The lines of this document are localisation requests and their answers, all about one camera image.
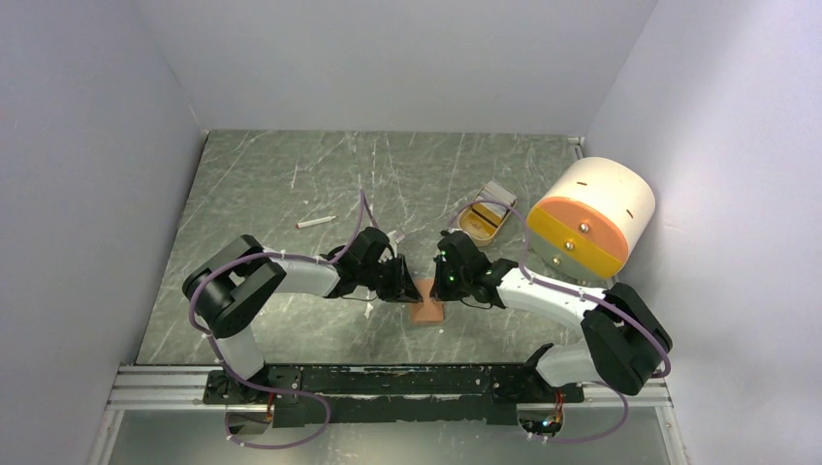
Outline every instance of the white wall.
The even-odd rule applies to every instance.
[[[822,463],[822,4],[660,0],[587,134],[659,209],[624,278],[694,464]]]
[[[656,0],[139,0],[205,127],[581,135]]]
[[[2,2],[0,463],[85,463],[202,136],[128,0]]]

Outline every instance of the marble tabletop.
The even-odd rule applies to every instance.
[[[314,131],[212,131],[185,206],[137,363],[211,364],[188,325],[180,287],[240,234],[303,254],[345,243],[362,186],[384,231],[402,229],[399,251],[415,277],[433,277],[439,232],[487,181],[513,190],[527,213],[577,156],[565,137]],[[303,230],[298,221],[336,215]],[[512,219],[483,249],[518,260]],[[563,278],[531,254],[528,266]],[[253,323],[271,362],[523,361],[542,344],[576,342],[561,325],[519,310],[446,305],[438,325],[410,322],[404,305],[276,294]]]

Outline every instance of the table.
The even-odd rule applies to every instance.
[[[212,131],[185,206],[137,363],[210,364],[214,354],[188,325],[183,280],[240,234],[289,252],[318,254],[355,226],[362,186],[384,231],[415,277],[433,277],[439,232],[494,178],[527,213],[574,161],[566,137],[315,131]],[[337,215],[297,230],[297,221]],[[522,226],[512,219],[484,249],[518,260]],[[531,256],[527,265],[562,277]],[[524,361],[549,342],[576,342],[563,326],[518,310],[446,306],[440,325],[415,325],[405,306],[379,301],[275,295],[253,323],[270,362],[403,363]]]

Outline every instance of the gray wall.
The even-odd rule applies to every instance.
[[[133,2],[0,9],[0,463],[84,463],[202,136]]]
[[[624,279],[674,338],[694,464],[822,463],[822,4],[660,0],[586,154],[659,209]]]
[[[583,134],[656,0],[139,0],[204,127]]]

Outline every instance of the white marker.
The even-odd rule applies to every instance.
[[[297,229],[308,228],[309,226],[322,225],[336,218],[336,216],[327,216],[325,218],[317,218],[316,220],[300,221],[297,223]]]

